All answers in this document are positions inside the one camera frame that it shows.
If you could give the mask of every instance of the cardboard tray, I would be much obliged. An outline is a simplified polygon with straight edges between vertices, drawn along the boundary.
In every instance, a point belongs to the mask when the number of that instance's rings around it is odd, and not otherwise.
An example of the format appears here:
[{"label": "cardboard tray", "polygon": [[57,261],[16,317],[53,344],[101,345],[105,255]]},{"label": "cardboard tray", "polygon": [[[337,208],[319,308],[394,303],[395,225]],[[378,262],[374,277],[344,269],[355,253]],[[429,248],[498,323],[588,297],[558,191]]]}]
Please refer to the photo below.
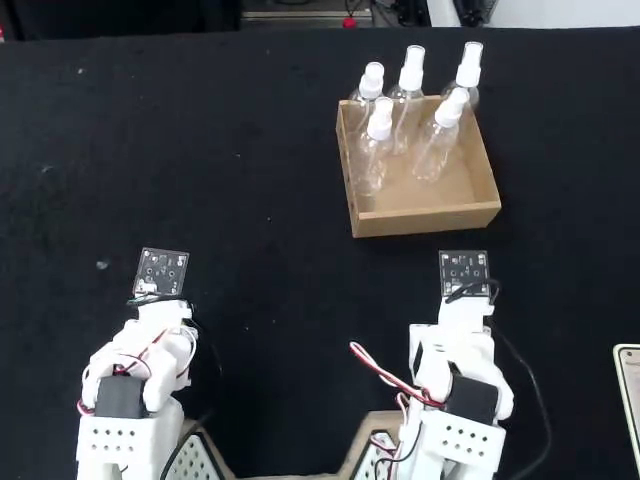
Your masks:
[{"label": "cardboard tray", "polygon": [[[441,99],[426,97],[423,120]],[[389,162],[385,185],[374,197],[357,195],[351,187],[348,127],[357,121],[357,104],[341,101],[336,134],[354,237],[405,235],[486,227],[500,211],[500,195],[482,135],[471,112],[461,121],[460,142],[440,179],[429,185],[410,173],[410,158]]]}]

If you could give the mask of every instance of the bottle cap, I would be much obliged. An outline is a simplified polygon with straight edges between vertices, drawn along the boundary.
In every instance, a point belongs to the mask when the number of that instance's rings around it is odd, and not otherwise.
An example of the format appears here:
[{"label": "bottle cap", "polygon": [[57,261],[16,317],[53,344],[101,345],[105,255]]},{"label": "bottle cap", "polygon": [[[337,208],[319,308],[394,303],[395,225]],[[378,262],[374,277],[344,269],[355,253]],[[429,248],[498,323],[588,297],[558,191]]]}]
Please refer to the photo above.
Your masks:
[{"label": "bottle cap", "polygon": [[404,66],[400,70],[398,85],[403,90],[413,92],[422,88],[422,67],[424,65],[424,47],[409,45],[407,56],[404,58]]},{"label": "bottle cap", "polygon": [[373,114],[369,117],[367,134],[374,140],[386,140],[391,135],[391,113],[393,100],[379,97],[376,100]]},{"label": "bottle cap", "polygon": [[462,110],[468,101],[469,93],[465,88],[454,88],[451,95],[436,110],[435,120],[438,125],[445,128],[453,127],[460,120]]},{"label": "bottle cap", "polygon": [[464,53],[458,66],[456,83],[461,87],[474,88],[480,83],[480,59],[482,58],[483,45],[479,42],[467,42],[464,44]]},{"label": "bottle cap", "polygon": [[367,63],[364,69],[364,75],[360,78],[360,86],[358,90],[362,98],[373,100],[378,98],[382,93],[382,84],[384,83],[384,67],[381,63]]}]

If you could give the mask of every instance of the cable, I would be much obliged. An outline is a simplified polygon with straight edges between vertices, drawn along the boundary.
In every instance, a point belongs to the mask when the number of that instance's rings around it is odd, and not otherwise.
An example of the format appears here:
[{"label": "cable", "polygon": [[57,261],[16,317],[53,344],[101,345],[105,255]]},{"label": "cable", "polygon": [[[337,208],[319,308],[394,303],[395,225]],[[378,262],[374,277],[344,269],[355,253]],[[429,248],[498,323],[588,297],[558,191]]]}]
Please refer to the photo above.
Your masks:
[{"label": "cable", "polygon": [[369,441],[373,445],[375,445],[377,448],[379,448],[380,450],[382,450],[383,452],[385,452],[385,453],[387,453],[389,455],[393,455],[393,453],[395,452],[395,450],[393,448],[385,447],[380,442],[378,442],[378,440],[373,435],[371,435],[369,437]]},{"label": "cable", "polygon": [[195,357],[196,355],[196,349],[197,349],[197,343],[198,343],[195,335],[191,332],[191,330],[189,330],[189,327],[181,325],[180,326],[181,335],[182,335],[182,332],[187,332],[187,334],[191,337],[191,353],[189,354],[189,359],[187,360],[185,367],[180,371],[180,373],[176,376],[176,378],[180,378],[182,375],[184,375],[187,372],[187,370],[189,370],[189,365],[191,365],[191,361],[193,360],[193,357]]},{"label": "cable", "polygon": [[311,0],[300,0],[299,2],[292,2],[289,0],[273,0],[273,3],[277,5],[285,5],[287,7],[296,7],[298,5],[308,5],[309,3],[311,3]]},{"label": "cable", "polygon": [[130,307],[142,307],[143,305],[149,305],[150,303],[158,302],[170,302],[172,300],[185,300],[182,295],[167,295],[155,292],[148,292],[139,297],[131,298],[127,300],[127,305]]},{"label": "cable", "polygon": [[350,17],[353,17],[353,14],[356,12],[356,10],[358,10],[360,5],[362,5],[363,1],[364,0],[357,0],[355,5],[353,6],[353,9],[350,9],[349,0],[344,0],[344,9],[347,11],[347,15],[349,15]]},{"label": "cable", "polygon": [[551,451],[551,444],[553,442],[553,431],[551,429],[551,421],[549,420],[549,412],[547,411],[547,407],[545,406],[544,398],[542,397],[542,392],[540,391],[540,385],[538,385],[538,380],[536,379],[536,376],[533,373],[533,369],[529,366],[529,364],[522,357],[522,355],[520,355],[520,353],[518,352],[518,349],[509,341],[507,337],[505,337],[504,333],[502,333],[500,329],[496,327],[495,322],[489,319],[488,324],[491,327],[491,329],[500,337],[500,339],[507,346],[507,349],[509,350],[513,358],[515,358],[518,361],[518,363],[520,363],[520,365],[522,365],[524,369],[527,371],[527,374],[531,379],[531,384],[533,385],[533,390],[535,391],[535,394],[536,394],[536,400],[538,402],[538,407],[540,408],[540,416],[542,417],[542,423],[544,425],[546,440],[544,445],[542,446],[542,450],[540,450],[540,453],[538,454],[538,456],[531,463],[529,463],[519,472],[515,473],[510,477],[510,480],[520,480],[522,478],[525,478],[529,474],[531,474],[531,472],[533,472],[536,468],[538,468],[542,464],[542,462],[544,462],[549,456],[549,452]]},{"label": "cable", "polygon": [[384,12],[384,8],[389,9],[389,7],[387,7],[386,5],[381,4],[380,2],[378,2],[377,0],[371,0],[371,17],[373,18],[373,7],[376,8],[376,10],[378,10],[378,13],[380,14],[380,16],[382,17],[382,19],[384,20],[384,22],[389,25],[390,27],[395,27],[396,25],[393,24],[393,22],[389,19],[389,17],[387,17],[387,14]]},{"label": "cable", "polygon": [[469,282],[461,285],[456,289],[455,292],[453,292],[451,295],[449,295],[445,299],[444,303],[452,303],[452,302],[455,302],[456,300],[459,300],[460,298],[462,298],[462,295],[464,295],[464,292],[466,292],[470,288],[477,287],[479,285],[489,285],[489,287],[494,287],[494,292],[489,297],[489,305],[493,305],[496,302],[498,295],[500,295],[500,286],[501,286],[500,282],[493,278],[485,278],[483,280],[474,280],[473,282]]},{"label": "cable", "polygon": [[211,417],[212,415],[213,415],[213,410],[209,410],[204,415],[202,415],[198,420],[196,420],[194,422],[194,424],[191,425],[189,430],[187,430],[185,432],[185,434],[182,436],[182,438],[178,441],[176,447],[171,452],[171,455],[169,455],[169,458],[167,459],[167,462],[164,464],[164,468],[162,469],[162,473],[160,474],[160,480],[166,480],[167,479],[167,475],[169,475],[169,470],[171,469],[171,465],[173,465],[174,460],[176,459],[176,457],[180,453],[180,450],[182,450],[182,447],[184,447],[184,444],[187,443],[187,440],[189,440],[189,438],[191,438],[191,435],[196,433],[196,430],[198,430],[198,428],[202,427],[204,425],[204,423],[207,420],[209,420],[209,417]]},{"label": "cable", "polygon": [[222,380],[223,369],[222,369],[222,361],[220,360],[220,354],[218,353],[218,349],[216,348],[215,343],[211,340],[211,334],[209,330],[207,330],[200,322],[198,322],[194,317],[187,318],[184,320],[184,323],[188,326],[191,326],[198,330],[200,336],[203,340],[205,340],[206,345],[209,347],[209,351],[211,352],[215,362],[216,362],[216,370],[218,371],[218,380]]},{"label": "cable", "polygon": [[408,385],[406,382],[403,382],[402,380],[400,380],[395,375],[381,368],[373,359],[373,357],[369,355],[369,353],[359,343],[350,342],[349,348],[351,349],[353,354],[356,357],[358,357],[367,367],[375,371],[378,374],[378,376],[382,379],[382,381],[384,381],[384,383],[386,383],[387,385],[399,388],[407,395],[410,395],[416,398],[417,400],[419,400],[421,403],[425,405],[429,405],[431,407],[436,407],[436,408],[442,408],[444,406],[443,403],[436,402],[435,400],[433,400],[431,398],[431,395],[429,394],[429,390],[427,390],[426,388],[423,388],[423,389],[414,388]]},{"label": "cable", "polygon": [[78,410],[78,413],[82,416],[85,415],[93,415],[94,410],[92,408],[86,407],[84,403],[82,403],[82,400],[78,400],[76,402],[76,409]]},{"label": "cable", "polygon": [[378,464],[379,463],[382,463],[382,462],[389,462],[391,464],[402,463],[406,459],[408,459],[411,455],[413,455],[413,451],[416,449],[416,446],[418,445],[418,439],[420,438],[420,432],[421,431],[422,431],[422,422],[420,423],[420,426],[418,427],[418,434],[416,435],[416,439],[413,441],[413,446],[411,447],[411,450],[409,450],[409,453],[407,453],[404,457],[402,457],[402,458],[379,458],[378,460],[376,460],[376,463],[373,465],[374,480],[378,480]]}]

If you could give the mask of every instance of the black fabric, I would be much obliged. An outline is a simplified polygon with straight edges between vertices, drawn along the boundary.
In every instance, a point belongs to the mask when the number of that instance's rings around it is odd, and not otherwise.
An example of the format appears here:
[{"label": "black fabric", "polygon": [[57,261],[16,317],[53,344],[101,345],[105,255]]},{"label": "black fabric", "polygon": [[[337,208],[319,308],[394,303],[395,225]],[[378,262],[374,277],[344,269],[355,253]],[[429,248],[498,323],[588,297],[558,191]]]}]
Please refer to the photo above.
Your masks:
[{"label": "black fabric", "polygon": [[[410,43],[427,46],[436,93],[472,38],[502,212],[484,230],[352,239],[337,100],[370,60],[390,86]],[[241,476],[336,471],[366,412],[394,407],[348,341],[409,378],[408,325],[438,311],[438,249],[482,248],[504,287],[495,321],[555,431],[534,478],[634,477],[611,349],[640,340],[639,56],[635,29],[0,47],[3,477],[73,478],[80,373],[127,318],[143,246],[191,253],[184,293],[224,363],[208,428]],[[542,425],[526,372],[496,356],[516,394],[508,478]],[[194,386],[188,415],[211,388]]]}]

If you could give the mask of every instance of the white wire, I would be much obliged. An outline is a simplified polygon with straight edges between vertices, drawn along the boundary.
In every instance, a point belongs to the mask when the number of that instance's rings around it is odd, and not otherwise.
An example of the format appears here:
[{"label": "white wire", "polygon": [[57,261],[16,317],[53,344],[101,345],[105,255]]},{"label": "white wire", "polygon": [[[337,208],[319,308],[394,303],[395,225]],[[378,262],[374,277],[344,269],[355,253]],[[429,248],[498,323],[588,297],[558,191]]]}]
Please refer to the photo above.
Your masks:
[{"label": "white wire", "polygon": [[193,357],[195,357],[196,355],[196,349],[198,348],[198,340],[196,339],[196,336],[193,334],[191,329],[186,325],[180,325],[180,335],[182,335],[182,332],[187,332],[187,334],[191,337],[191,353],[189,354],[189,358],[187,359],[187,363],[185,364],[185,366],[179,370],[178,376],[183,375],[187,371],[189,365],[191,365]]},{"label": "white wire", "polygon": [[382,379],[384,383],[392,387],[400,388],[401,390],[405,391],[409,395],[420,399],[423,403],[426,402],[426,400],[423,399],[424,397],[420,389],[411,387],[409,384],[407,384],[406,382],[403,382],[398,377],[396,377],[395,375],[393,375],[392,373],[390,373],[389,371],[385,370],[380,365],[378,365],[378,363],[373,359],[373,357],[369,355],[369,352],[367,352],[364,349],[364,347],[360,345],[358,342],[350,342],[349,348],[351,348],[351,351],[358,358],[360,358],[363,362],[365,362],[371,368],[376,370],[378,373],[378,376]]}]

